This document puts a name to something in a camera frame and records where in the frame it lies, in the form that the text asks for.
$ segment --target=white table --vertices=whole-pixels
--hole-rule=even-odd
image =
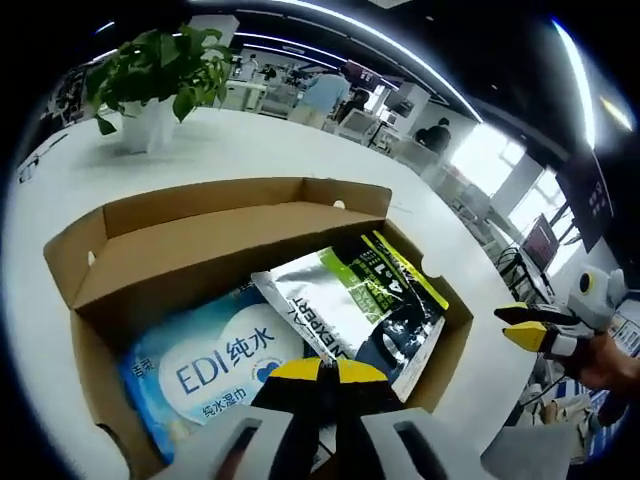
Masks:
[[[114,116],[116,125],[119,119]],[[487,256],[440,198],[407,167],[348,140],[283,120],[198,109],[176,128],[171,150],[151,158],[119,152],[120,133],[102,138],[94,121],[13,182],[3,237],[8,333],[24,385],[54,443],[90,478],[127,478],[108,436],[95,428],[74,363],[68,311],[42,250],[81,215],[122,197],[175,185],[263,176],[332,177],[393,190],[389,217],[425,253],[474,314],[473,327],[437,417],[484,451],[515,405],[535,356],[507,341],[493,310],[513,301]]]

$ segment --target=cardboard box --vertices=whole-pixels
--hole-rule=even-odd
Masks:
[[[46,245],[49,269],[71,311],[86,401],[96,424],[120,447],[131,478],[144,480],[163,467],[117,371],[131,343],[167,313],[224,294],[254,271],[374,228],[420,268],[422,253],[385,218],[390,199],[385,188],[310,178],[187,185],[104,205]],[[345,208],[334,207],[337,201]],[[445,279],[431,281],[450,308],[408,402],[428,411],[456,369],[472,320]]]

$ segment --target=potted plant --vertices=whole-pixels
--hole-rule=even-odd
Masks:
[[[87,96],[103,135],[116,131],[98,114],[106,105],[122,115],[126,148],[161,149],[171,138],[175,120],[182,123],[199,105],[227,94],[231,53],[218,42],[222,33],[183,25],[172,35],[151,30],[123,44],[87,79]]]

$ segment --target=black and green package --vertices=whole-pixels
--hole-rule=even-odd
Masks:
[[[449,306],[377,231],[252,280],[320,356],[375,366],[403,402],[433,352]]]

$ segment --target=green leaves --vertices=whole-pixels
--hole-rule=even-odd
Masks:
[[[101,105],[124,114],[123,104],[151,99],[159,101],[175,95],[173,113],[182,122],[198,105],[211,105],[216,97],[224,101],[231,70],[231,52],[217,44],[222,33],[216,29],[197,30],[188,25],[182,33],[151,30],[125,42],[102,65],[89,74],[87,92],[96,112]],[[217,52],[212,58],[207,51]],[[100,132],[108,135],[114,126],[96,115]]]
[[[105,120],[100,115],[96,114],[96,120],[98,120],[98,128],[103,135],[109,135],[116,131],[116,127],[111,122]]]
[[[173,101],[173,114],[182,123],[196,106],[196,96],[190,88],[183,88]]]

